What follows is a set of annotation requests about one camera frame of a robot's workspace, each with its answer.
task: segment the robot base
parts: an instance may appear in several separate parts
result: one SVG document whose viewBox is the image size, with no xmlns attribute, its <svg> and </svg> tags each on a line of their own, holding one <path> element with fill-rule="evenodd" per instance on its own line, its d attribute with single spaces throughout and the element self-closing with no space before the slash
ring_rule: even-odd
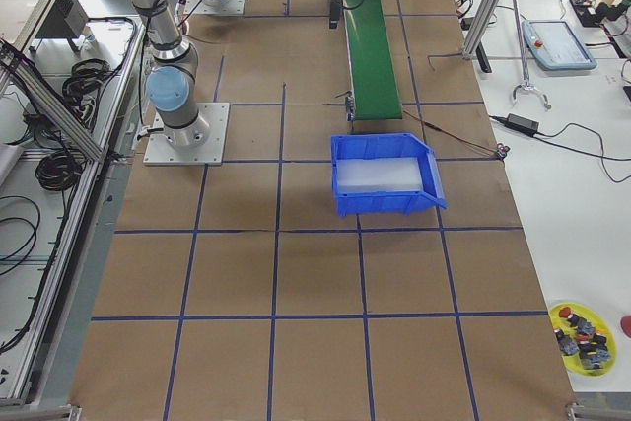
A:
<svg viewBox="0 0 631 421">
<path fill-rule="evenodd" d="M 184 14 L 188 15 L 190 11 L 197 5 L 199 0 L 186 0 Z M 203 2 L 195 9 L 192 15 L 206 14 L 219 17 L 240 16 L 244 14 L 245 0 L 229 0 L 227 3 L 219 3 L 217 6 L 207 5 Z"/>
<path fill-rule="evenodd" d="M 149 137 L 143 163 L 145 165 L 221 165 L 226 144 L 229 103 L 200 103 L 199 113 L 210 123 L 210 136 L 197 147 L 176 148 L 162 133 Z M 161 128 L 162 120 L 157 116 L 153 126 Z"/>
</svg>

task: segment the red object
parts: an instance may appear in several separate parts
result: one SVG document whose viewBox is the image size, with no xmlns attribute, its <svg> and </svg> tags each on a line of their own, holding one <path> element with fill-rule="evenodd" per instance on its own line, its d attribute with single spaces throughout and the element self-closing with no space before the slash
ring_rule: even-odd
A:
<svg viewBox="0 0 631 421">
<path fill-rule="evenodd" d="M 620 327 L 622 328 L 622 332 L 627 337 L 631 337 L 631 316 L 625 316 L 620 320 Z"/>
<path fill-rule="evenodd" d="M 561 310 L 559 310 L 559 317 L 567 318 L 571 313 L 572 309 L 569 306 L 566 306 L 565 308 L 561 308 Z"/>
</svg>

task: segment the yellow plate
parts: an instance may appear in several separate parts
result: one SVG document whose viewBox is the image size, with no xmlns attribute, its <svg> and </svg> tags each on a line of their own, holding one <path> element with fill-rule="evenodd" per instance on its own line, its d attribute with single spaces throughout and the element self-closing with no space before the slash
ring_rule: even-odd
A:
<svg viewBox="0 0 631 421">
<path fill-rule="evenodd" d="M 606 374 L 611 368 L 613 364 L 615 364 L 615 359 L 617 355 L 617 351 L 615 348 L 615 342 L 613 340 L 613 334 L 609 330 L 607 324 L 604 323 L 602 318 L 597 315 L 595 312 L 590 310 L 589 308 L 579 305 L 577 303 L 561 303 L 556 305 L 554 308 L 550 310 L 550 319 L 552 319 L 552 325 L 554 327 L 558 327 L 574 338 L 576 336 L 576 330 L 573 327 L 570 327 L 570 323 L 564 317 L 559 315 L 559 311 L 566 306 L 569 306 L 572 309 L 572 313 L 578 315 L 580 317 L 584 317 L 592 325 L 596 328 L 596 332 L 606 336 L 607 338 L 607 348 L 609 349 L 609 354 L 611 354 L 611 358 L 602 364 L 602 368 L 599 370 L 586 370 L 581 365 L 581 359 L 579 358 L 579 354 L 574 355 L 564 355 L 563 363 L 565 364 L 565 368 L 571 370 L 575 374 L 585 375 L 587 377 L 599 377 L 601 375 Z"/>
</svg>

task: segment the blue box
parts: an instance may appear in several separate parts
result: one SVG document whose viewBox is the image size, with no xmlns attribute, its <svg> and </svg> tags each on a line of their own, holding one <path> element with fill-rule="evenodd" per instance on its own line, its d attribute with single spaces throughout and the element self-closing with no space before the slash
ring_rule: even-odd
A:
<svg viewBox="0 0 631 421">
<path fill-rule="evenodd" d="M 342 193 L 338 188 L 339 160 L 416 158 L 423 182 L 422 191 L 374 191 Z M 410 133 L 335 135 L 331 137 L 333 195 L 337 213 L 366 214 L 402 212 L 409 214 L 434 206 L 447 209 L 434 150 Z"/>
</svg>

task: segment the blue joint cap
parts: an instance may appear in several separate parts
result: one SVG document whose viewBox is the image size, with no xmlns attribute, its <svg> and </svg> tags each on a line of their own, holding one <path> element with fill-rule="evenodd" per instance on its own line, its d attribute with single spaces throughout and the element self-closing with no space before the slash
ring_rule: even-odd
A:
<svg viewBox="0 0 631 421">
<path fill-rule="evenodd" d="M 190 87 L 186 75 L 173 66 L 157 69 L 147 78 L 147 95 L 162 112 L 174 112 L 186 104 Z"/>
</svg>

